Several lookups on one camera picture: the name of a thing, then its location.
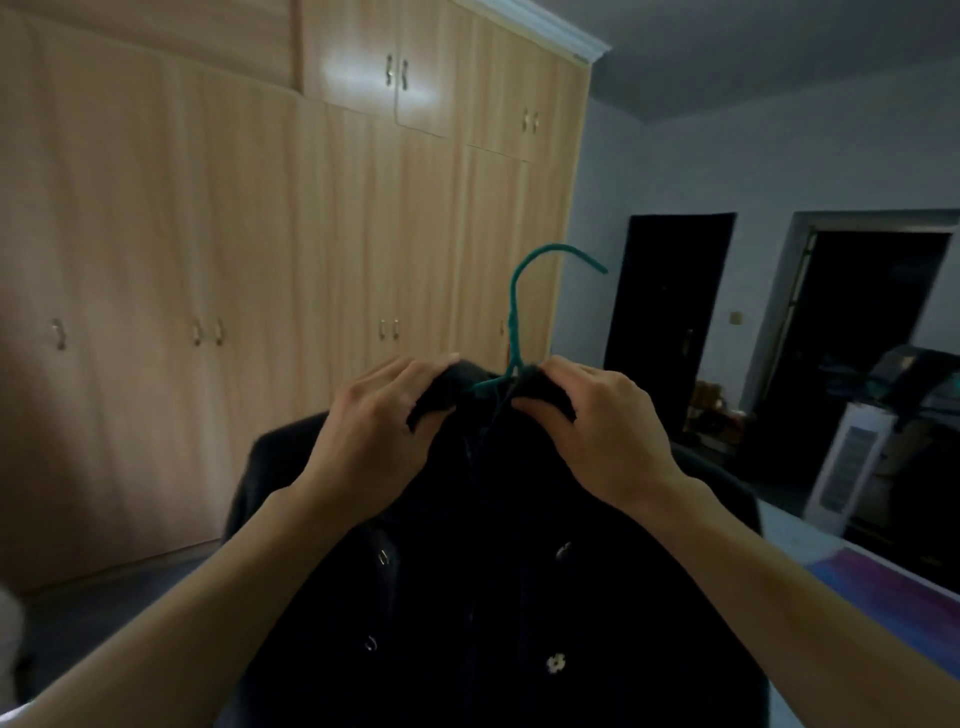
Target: white wall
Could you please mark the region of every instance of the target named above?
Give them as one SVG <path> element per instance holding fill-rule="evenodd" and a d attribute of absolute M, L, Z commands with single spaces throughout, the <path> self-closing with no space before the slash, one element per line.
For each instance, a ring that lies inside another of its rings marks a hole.
<path fill-rule="evenodd" d="M 802 210 L 960 208 L 960 61 L 821 86 L 710 113 L 645 125 L 604 125 L 611 109 L 591 100 L 571 215 L 577 232 L 603 228 L 613 215 L 738 213 L 701 365 L 701 376 L 741 400 L 793 214 Z M 600 140 L 592 139 L 601 133 Z M 605 159 L 613 174 L 599 171 Z M 621 184 L 625 205 L 598 206 L 600 184 Z M 580 245 L 572 234 L 574 244 Z M 622 255 L 625 234 L 599 242 Z M 607 290 L 588 320 L 566 319 L 592 291 L 567 285 L 555 325 L 555 351 L 602 351 L 612 315 Z M 603 286 L 615 288 L 616 280 Z M 731 311 L 744 323 L 728 323 Z M 921 346 L 960 353 L 960 246 L 948 252 L 915 333 Z M 744 398 L 749 404 L 752 392 Z"/>
<path fill-rule="evenodd" d="M 557 299 L 552 351 L 603 366 L 634 191 L 642 170 L 631 141 L 642 131 L 633 116 L 590 99 L 566 242 L 606 265 L 602 276 L 568 256 Z"/>

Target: dark door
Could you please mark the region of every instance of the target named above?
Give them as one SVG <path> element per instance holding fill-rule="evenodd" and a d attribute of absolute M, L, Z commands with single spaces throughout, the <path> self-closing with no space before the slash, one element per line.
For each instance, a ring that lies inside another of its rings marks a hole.
<path fill-rule="evenodd" d="M 748 436 L 764 466 L 757 477 L 813 486 L 848 393 L 886 352 L 910 341 L 948 241 L 931 232 L 817 234 Z"/>
<path fill-rule="evenodd" d="M 670 435 L 684 427 L 735 219 L 630 220 L 604 367 L 650 394 Z"/>

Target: black jacket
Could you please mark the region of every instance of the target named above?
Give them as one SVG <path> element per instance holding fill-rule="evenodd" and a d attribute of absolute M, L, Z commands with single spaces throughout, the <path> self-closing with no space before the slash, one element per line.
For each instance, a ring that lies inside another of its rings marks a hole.
<path fill-rule="evenodd" d="M 420 400 L 411 423 L 457 411 L 294 597 L 237 688 L 240 724 L 766 725 L 763 673 L 684 570 L 502 406 L 540 397 L 572 420 L 563 391 L 532 367 L 467 391 L 489 377 L 458 364 Z M 226 538 L 302 472 L 325 417 L 257 440 Z M 738 481 L 674 456 L 759 531 Z"/>

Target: teal hanger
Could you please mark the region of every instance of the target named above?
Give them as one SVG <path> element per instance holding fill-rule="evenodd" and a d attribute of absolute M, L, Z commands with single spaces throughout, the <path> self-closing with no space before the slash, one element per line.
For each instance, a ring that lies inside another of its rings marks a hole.
<path fill-rule="evenodd" d="M 598 270 L 603 275 L 606 275 L 609 272 L 606 266 L 601 265 L 582 250 L 579 248 L 574 248 L 572 245 L 565 245 L 564 243 L 548 243 L 547 245 L 541 245 L 539 248 L 531 251 L 530 254 L 523 258 L 523 260 L 520 261 L 520 264 L 516 266 L 514 275 L 510 279 L 510 316 L 507 318 L 507 329 L 510 332 L 510 362 L 507 364 L 507 371 L 503 376 L 498 376 L 496 379 L 488 379 L 487 381 L 482 381 L 479 384 L 474 384 L 472 387 L 470 387 L 470 391 L 476 391 L 478 389 L 484 389 L 487 387 L 495 387 L 500 382 L 509 379 L 514 375 L 514 373 L 523 369 L 523 358 L 520 356 L 520 317 L 517 313 L 516 305 L 516 282 L 520 279 L 520 274 L 523 273 L 524 268 L 526 268 L 544 253 L 552 253 L 554 251 L 576 255 L 584 262 L 593 266 L 593 268 Z"/>

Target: crown molding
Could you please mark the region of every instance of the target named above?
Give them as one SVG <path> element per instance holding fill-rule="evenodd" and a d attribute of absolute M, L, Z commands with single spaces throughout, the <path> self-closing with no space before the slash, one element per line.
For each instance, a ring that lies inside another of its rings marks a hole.
<path fill-rule="evenodd" d="M 611 50 L 611 46 L 604 41 L 585 33 L 530 0 L 473 0 L 473 2 L 559 45 L 587 63 L 597 61 Z"/>

